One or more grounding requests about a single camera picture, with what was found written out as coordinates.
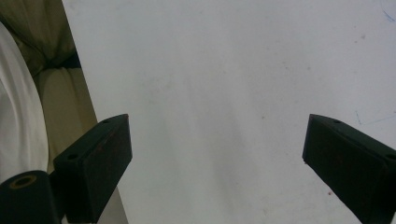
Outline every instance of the white surface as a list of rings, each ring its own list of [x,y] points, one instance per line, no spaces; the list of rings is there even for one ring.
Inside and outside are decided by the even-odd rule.
[[[301,157],[310,113],[396,147],[388,2],[64,0],[129,222],[359,223]]]
[[[47,171],[48,139],[35,83],[21,52],[0,22],[0,183]]]

